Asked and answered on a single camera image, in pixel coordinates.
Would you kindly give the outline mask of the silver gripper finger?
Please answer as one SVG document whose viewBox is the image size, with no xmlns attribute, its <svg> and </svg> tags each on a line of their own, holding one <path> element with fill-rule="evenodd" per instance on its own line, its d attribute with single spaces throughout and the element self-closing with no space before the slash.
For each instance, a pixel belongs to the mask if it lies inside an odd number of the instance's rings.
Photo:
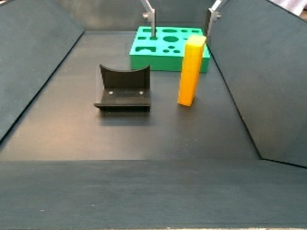
<svg viewBox="0 0 307 230">
<path fill-rule="evenodd" d="M 147 19 L 151 24 L 151 36 L 156 37 L 156 10 L 152 8 L 148 0 L 140 0 L 140 3 L 146 8 L 143 18 Z"/>
<path fill-rule="evenodd" d="M 214 21 L 220 17 L 219 8 L 223 5 L 223 1 L 224 0 L 216 0 L 212 6 L 207 9 L 207 19 L 206 19 L 206 27 L 204 27 L 204 32 L 207 37 L 210 37 Z"/>
</svg>

